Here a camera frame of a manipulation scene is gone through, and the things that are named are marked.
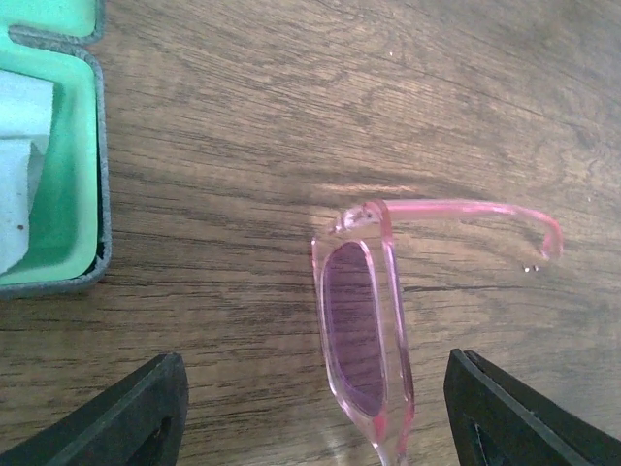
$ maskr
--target sunglasses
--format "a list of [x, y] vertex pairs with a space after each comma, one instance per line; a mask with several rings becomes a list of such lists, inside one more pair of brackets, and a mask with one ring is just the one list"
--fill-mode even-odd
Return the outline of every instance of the sunglasses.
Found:
[[393, 223], [508, 216], [542, 226], [540, 252], [560, 257], [556, 220], [523, 207], [471, 200], [375, 200], [312, 239], [321, 345], [330, 388], [383, 466], [406, 466], [414, 388]]

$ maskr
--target light blue cloth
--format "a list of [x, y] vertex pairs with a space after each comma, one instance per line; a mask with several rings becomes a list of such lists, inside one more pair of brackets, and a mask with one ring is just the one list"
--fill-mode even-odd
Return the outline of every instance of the light blue cloth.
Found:
[[0, 275], [28, 251], [52, 103], [53, 83], [0, 71]]

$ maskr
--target wood grain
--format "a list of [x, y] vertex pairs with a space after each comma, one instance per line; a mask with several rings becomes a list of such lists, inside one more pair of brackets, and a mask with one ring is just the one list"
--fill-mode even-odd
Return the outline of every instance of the wood grain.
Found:
[[375, 465], [319, 348], [309, 241], [370, 197], [557, 217], [400, 230], [413, 464], [456, 464], [442, 380], [477, 350], [621, 437], [621, 6], [610, 0], [110, 1], [114, 260], [3, 303], [0, 449], [160, 351], [190, 381], [182, 466]]

